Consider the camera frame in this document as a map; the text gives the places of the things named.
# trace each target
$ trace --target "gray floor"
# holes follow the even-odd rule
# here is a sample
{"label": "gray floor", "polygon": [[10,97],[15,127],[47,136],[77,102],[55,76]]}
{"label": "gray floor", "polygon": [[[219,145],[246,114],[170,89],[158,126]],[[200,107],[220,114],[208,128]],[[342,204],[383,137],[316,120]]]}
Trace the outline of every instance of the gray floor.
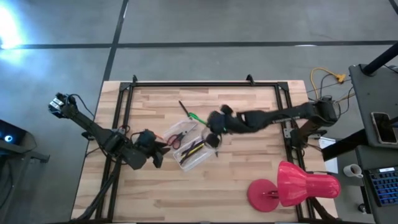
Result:
{"label": "gray floor", "polygon": [[[4,44],[110,44],[121,5],[122,0],[5,0],[0,16],[9,12],[5,18],[13,18],[15,29],[0,35]],[[388,0],[130,0],[119,42],[394,40],[397,19]],[[110,80],[133,74],[140,80],[242,80],[251,74],[257,80],[304,80],[311,90],[313,67],[348,74],[350,65],[367,63],[388,47],[118,49]],[[77,125],[48,113],[47,105],[58,91],[78,93],[94,111],[108,56],[109,49],[0,50],[0,94],[6,96],[0,119],[33,133],[36,150],[51,154],[48,164],[32,164],[9,223],[70,218],[87,141]],[[322,76],[315,75],[317,85]],[[325,85],[334,82],[327,79]],[[323,94],[339,98],[350,88],[346,82]],[[349,112],[326,136],[343,138],[361,128],[352,98]],[[356,211],[357,187],[344,187],[336,202],[341,218],[372,222]]]}

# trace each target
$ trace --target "scissors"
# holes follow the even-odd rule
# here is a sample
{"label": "scissors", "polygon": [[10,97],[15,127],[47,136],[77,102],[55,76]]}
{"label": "scissors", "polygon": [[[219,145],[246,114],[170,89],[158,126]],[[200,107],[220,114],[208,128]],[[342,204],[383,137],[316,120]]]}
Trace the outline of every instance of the scissors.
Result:
{"label": "scissors", "polygon": [[190,128],[188,131],[182,131],[180,134],[173,134],[169,139],[167,140],[167,144],[169,146],[173,146],[173,149],[179,149],[181,146],[181,141],[182,139],[190,132],[192,131],[198,123],[196,123],[192,128]]}

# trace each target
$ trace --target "wooden tabletop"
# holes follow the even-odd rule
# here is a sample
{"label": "wooden tabletop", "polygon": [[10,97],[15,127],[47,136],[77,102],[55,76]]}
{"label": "wooden tabletop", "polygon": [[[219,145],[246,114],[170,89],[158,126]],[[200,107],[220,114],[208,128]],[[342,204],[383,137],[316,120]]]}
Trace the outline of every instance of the wooden tabletop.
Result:
{"label": "wooden tabletop", "polygon": [[[293,106],[307,102],[304,82],[288,83]],[[112,126],[119,84],[104,82],[95,118],[104,128]],[[124,111],[126,98],[127,93],[121,111]],[[207,119],[209,113],[219,110],[222,104],[229,105],[235,111],[277,110],[275,91],[271,87],[134,88],[130,133],[147,128],[162,134],[171,125],[186,119],[178,100],[182,100],[188,111],[202,119]],[[97,147],[96,142],[91,142],[88,151]],[[279,205],[273,212],[262,213],[253,209],[246,198],[246,190],[253,180],[269,179],[276,183],[279,162],[285,160],[281,126],[273,124],[254,134],[225,135],[219,158],[211,156],[188,172],[181,170],[172,152],[165,155],[160,169],[153,166],[152,159],[140,170],[122,166],[113,221],[296,221],[294,207]],[[305,149],[304,161],[307,170],[325,170],[321,153],[311,147]],[[98,193],[104,162],[101,151],[85,159],[72,218],[81,215]],[[108,210],[108,200],[109,197],[106,197],[104,211]],[[336,216],[333,199],[320,198],[319,201]]]}

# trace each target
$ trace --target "white mug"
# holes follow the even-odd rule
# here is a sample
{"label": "white mug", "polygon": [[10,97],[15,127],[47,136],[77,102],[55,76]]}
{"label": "white mug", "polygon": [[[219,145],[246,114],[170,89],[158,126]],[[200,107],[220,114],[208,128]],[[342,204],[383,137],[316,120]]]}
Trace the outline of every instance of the white mug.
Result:
{"label": "white mug", "polygon": [[343,172],[347,177],[357,177],[357,178],[363,177],[362,169],[360,168],[360,166],[356,164],[351,164],[344,167]]}

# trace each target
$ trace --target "red lamp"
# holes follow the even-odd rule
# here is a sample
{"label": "red lamp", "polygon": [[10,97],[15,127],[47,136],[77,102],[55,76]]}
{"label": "red lamp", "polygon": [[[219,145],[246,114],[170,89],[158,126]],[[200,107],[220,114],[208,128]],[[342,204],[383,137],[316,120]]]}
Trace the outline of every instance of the red lamp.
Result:
{"label": "red lamp", "polygon": [[340,183],[331,175],[308,174],[293,163],[282,161],[278,168],[278,188],[271,181],[258,179],[248,188],[249,203],[260,212],[271,212],[279,204],[293,206],[307,197],[335,198]]}

